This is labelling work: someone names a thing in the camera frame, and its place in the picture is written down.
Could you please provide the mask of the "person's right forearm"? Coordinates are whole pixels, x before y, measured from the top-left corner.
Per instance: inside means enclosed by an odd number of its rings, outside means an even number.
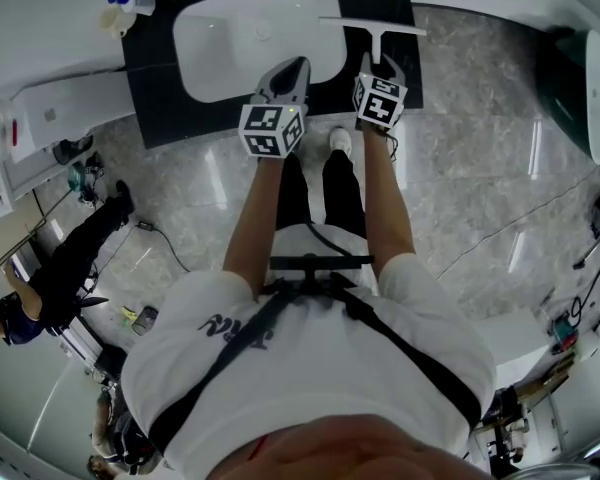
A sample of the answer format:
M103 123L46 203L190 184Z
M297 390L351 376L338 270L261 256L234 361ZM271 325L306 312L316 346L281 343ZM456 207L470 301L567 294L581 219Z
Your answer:
M386 138L367 122L362 123L365 160L365 226L369 254L374 257L380 293L383 272L396 257L414 254L407 207L390 159Z

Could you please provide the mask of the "person's white right shoe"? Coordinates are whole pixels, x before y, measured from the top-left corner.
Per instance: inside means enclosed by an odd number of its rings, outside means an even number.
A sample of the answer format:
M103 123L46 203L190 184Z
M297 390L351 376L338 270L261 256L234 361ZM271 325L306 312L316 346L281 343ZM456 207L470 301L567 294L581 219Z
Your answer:
M352 139L350 133L341 126L332 128L328 134L329 148L331 152L341 152L347 158L351 157Z

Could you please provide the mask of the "white sink basin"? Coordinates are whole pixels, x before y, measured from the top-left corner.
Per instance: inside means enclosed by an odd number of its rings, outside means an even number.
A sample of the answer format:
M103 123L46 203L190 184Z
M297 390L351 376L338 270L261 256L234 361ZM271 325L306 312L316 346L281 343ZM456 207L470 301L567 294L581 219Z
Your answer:
M297 56L309 59L312 83L334 78L347 50L338 0L205 0L180 12L173 35L186 92L215 103L254 92L261 77Z

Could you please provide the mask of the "dark green tub white rim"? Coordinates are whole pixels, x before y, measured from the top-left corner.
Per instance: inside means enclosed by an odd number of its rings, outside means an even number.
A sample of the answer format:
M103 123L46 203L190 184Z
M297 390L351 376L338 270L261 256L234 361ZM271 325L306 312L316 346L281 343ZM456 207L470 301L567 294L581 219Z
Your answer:
M556 28L539 41L536 90L543 109L600 165L600 33Z

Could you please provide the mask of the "person's left forearm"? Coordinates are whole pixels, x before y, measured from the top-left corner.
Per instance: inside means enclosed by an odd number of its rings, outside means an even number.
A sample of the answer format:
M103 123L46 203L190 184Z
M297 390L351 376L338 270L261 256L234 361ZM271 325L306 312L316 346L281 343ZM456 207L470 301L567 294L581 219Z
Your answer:
M284 163L261 160L225 254L223 270L247 282L254 299L264 286L276 232Z

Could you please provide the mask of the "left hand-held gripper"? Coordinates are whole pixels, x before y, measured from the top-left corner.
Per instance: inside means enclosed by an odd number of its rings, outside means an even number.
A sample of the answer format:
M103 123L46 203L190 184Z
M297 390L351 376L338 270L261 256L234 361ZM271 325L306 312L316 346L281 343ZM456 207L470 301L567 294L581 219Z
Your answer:
M285 159L298 146L305 134L310 78L310 61L302 56L263 75L240 114L238 135L249 156Z

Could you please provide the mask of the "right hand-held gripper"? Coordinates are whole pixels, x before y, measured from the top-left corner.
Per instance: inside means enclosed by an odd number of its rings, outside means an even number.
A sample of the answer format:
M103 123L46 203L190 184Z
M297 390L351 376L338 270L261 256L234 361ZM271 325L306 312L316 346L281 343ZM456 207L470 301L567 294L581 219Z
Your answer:
M404 72L387 54L383 54L387 65L386 73L391 76L381 79L373 75L372 58L365 52L361 61L361 72L355 81L352 102L357 117L384 129L391 129L404 111L404 100L408 88L404 84Z

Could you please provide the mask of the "person's chin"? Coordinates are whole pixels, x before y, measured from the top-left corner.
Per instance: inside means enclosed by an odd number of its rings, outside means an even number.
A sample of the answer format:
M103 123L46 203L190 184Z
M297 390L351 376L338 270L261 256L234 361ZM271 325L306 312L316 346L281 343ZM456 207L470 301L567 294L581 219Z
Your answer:
M375 415L330 416L261 437L206 480L493 480Z

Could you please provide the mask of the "white low table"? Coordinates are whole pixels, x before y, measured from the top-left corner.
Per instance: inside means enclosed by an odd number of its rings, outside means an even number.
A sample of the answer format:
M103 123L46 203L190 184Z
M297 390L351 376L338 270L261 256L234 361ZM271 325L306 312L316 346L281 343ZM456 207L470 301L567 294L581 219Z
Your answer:
M493 355L496 390L523 380L549 349L548 336L528 309L476 321L473 325Z

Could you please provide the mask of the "person's black trousers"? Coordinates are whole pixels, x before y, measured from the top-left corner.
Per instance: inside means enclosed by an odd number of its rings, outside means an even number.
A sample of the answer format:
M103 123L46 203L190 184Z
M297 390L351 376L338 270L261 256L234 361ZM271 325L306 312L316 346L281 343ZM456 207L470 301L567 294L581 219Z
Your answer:
M322 170L325 224L366 238L365 212L353 163L342 150L331 153ZM308 185L299 158L284 161L278 196L276 230L311 221Z

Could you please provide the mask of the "white squeegee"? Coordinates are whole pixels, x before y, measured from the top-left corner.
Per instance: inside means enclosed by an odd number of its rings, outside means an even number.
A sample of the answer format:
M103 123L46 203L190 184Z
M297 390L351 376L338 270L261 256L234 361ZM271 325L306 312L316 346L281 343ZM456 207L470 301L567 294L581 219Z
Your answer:
M415 36L427 35L426 30L414 26L374 21L368 19L321 16L318 18L318 20L323 25L334 25L346 28L366 30L372 37L371 55L372 62L376 65L379 65L381 63L382 36L385 33L398 33Z

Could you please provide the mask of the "black chest mount box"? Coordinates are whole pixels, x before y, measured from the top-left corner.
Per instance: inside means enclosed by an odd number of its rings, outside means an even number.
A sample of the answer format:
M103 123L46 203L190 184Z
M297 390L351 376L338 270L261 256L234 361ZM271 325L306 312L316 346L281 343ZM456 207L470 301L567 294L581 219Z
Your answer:
M269 268L272 271L289 271L303 274L301 279L280 279L268 287L274 290L290 291L299 294L331 293L339 289L354 288L351 280L341 274L345 270L360 270L365 265L371 265L374 257L369 255L353 256L272 256Z

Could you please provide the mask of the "person's white t-shirt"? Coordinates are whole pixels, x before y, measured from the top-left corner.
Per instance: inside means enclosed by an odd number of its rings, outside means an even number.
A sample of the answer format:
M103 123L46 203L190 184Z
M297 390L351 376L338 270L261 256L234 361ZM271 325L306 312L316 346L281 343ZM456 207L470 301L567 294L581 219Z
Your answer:
M330 416L379 416L464 460L494 395L492 355L415 253L382 283L391 295L378 285L286 301L254 299L223 268L189 275L125 362L133 416L186 480Z

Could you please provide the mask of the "black sink counter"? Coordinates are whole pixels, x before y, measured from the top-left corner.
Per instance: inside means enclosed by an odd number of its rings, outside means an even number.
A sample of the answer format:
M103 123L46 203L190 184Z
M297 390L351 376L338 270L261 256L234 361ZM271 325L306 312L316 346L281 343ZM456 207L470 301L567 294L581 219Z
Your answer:
M127 78L147 148L234 129L242 107L252 96L243 95L215 103L202 103L185 90L173 27L180 12L205 0L156 0L151 16L139 17L123 38ZM368 19L412 25L411 0L338 0L343 18ZM365 52L372 50L371 35L362 29L341 28L347 57L343 69L332 79L312 83L307 91L308 112L312 116L350 113L355 79ZM403 70L408 88L404 105L423 105L422 75L418 41L414 35L385 33L382 52Z

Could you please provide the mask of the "dark phone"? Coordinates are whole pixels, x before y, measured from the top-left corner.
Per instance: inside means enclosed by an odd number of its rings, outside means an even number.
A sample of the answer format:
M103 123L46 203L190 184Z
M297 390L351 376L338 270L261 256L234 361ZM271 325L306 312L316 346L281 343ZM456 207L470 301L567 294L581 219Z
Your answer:
M131 324L133 332L138 336L144 336L153 328L157 316L158 310L156 308L145 306Z

